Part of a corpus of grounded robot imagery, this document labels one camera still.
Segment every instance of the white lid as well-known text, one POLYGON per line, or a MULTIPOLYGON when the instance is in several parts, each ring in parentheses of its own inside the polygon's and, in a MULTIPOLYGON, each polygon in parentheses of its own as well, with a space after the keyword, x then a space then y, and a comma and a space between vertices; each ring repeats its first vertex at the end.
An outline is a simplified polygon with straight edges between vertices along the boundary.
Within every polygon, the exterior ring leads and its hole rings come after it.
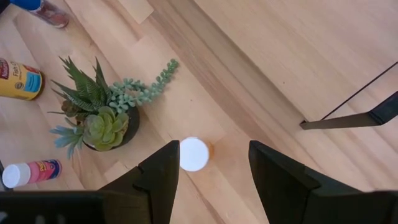
POLYGON ((180 167, 195 172, 204 168, 209 161, 210 152, 206 144, 196 138, 189 137, 180 143, 180 167))
POLYGON ((2 182, 8 188, 23 186, 30 179, 30 168, 26 163, 11 164, 2 173, 2 182))

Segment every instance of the pink bottle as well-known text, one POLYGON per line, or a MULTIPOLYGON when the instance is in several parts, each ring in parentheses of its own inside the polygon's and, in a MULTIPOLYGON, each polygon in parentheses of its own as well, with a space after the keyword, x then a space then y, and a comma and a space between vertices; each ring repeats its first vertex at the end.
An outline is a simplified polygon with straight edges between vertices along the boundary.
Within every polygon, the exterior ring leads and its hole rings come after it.
POLYGON ((11 164, 2 173, 2 182, 8 188, 57 178, 62 171, 60 161, 51 159, 30 163, 11 164))

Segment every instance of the potted plant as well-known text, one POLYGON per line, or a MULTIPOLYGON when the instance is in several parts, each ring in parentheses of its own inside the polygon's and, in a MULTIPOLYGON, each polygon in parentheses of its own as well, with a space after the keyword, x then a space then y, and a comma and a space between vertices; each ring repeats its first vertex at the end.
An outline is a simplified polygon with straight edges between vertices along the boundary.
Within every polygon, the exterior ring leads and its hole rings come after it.
POLYGON ((76 90, 53 81, 62 92, 53 91, 64 101, 62 112, 49 113, 66 115, 65 120, 71 127, 57 126, 50 132, 60 135, 55 140, 57 148, 68 146, 68 158, 83 144, 96 151, 108 151, 128 143, 139 127, 137 106, 159 96, 178 67, 178 62, 172 59, 151 86, 132 78, 108 86, 98 60, 94 68, 95 80, 79 70, 70 58, 61 60, 76 90))

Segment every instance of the artificial succulent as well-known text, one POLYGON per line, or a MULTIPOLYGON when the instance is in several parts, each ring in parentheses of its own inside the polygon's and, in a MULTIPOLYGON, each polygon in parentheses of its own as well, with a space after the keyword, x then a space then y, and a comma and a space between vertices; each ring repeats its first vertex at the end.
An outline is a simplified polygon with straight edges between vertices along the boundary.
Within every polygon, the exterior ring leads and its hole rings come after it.
POLYGON ((55 147, 62 148, 68 146, 68 159, 70 159, 75 148, 81 149, 82 147, 84 127, 73 124, 68 118, 65 118, 65 120, 72 128, 58 125, 55 129, 51 129, 50 132, 60 135, 60 137, 54 141, 55 147))
POLYGON ((128 122, 126 113, 116 116, 110 107, 101 107, 98 115, 91 114, 85 119, 84 142, 98 151, 108 151, 122 143, 128 122))
POLYGON ((69 73, 69 77, 75 82, 76 90, 72 90, 66 86, 53 81, 63 93, 57 90, 54 92, 65 99, 63 103, 63 113, 68 117, 80 115, 81 117, 88 116, 95 113, 102 106, 106 106, 111 101, 112 92, 108 88, 101 65, 96 61, 96 68, 94 68, 96 76, 95 81, 79 70, 72 62, 71 58, 62 59, 65 70, 69 73))
POLYGON ((112 91, 109 106, 114 108, 118 113, 122 113, 127 111, 129 107, 141 106, 143 103, 152 102, 156 96, 159 96, 163 92, 166 84, 171 81, 177 67, 178 62, 172 59, 167 64, 167 69, 163 69, 163 72, 156 77, 156 82, 152 83, 151 86, 146 86, 139 80, 134 81, 132 78, 125 78, 122 83, 113 83, 113 86, 109 87, 112 91), (135 91, 137 93, 130 95, 128 91, 135 91))

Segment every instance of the black plant pot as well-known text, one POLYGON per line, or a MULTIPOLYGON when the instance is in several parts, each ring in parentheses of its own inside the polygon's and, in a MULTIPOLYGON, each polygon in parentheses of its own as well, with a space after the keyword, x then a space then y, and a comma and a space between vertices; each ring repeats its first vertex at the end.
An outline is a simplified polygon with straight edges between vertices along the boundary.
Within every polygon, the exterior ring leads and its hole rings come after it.
MULTIPOLYGON (((128 124, 128 127, 127 127, 127 131, 126 131, 126 133, 123 136, 123 141, 122 141, 122 143, 120 145, 115 146, 115 147, 113 147, 110 150, 117 149, 117 148, 127 144, 130 140, 133 139, 133 137, 136 135, 136 133, 138 131, 138 127, 139 127, 139 111, 138 111, 138 108, 136 106, 133 107, 133 108, 129 108, 126 113, 129 116, 129 124, 128 124)), ((97 151, 93 146, 90 146, 90 145, 88 145, 86 143, 85 143, 85 145, 87 147, 89 147, 90 149, 92 149, 94 151, 97 151)))

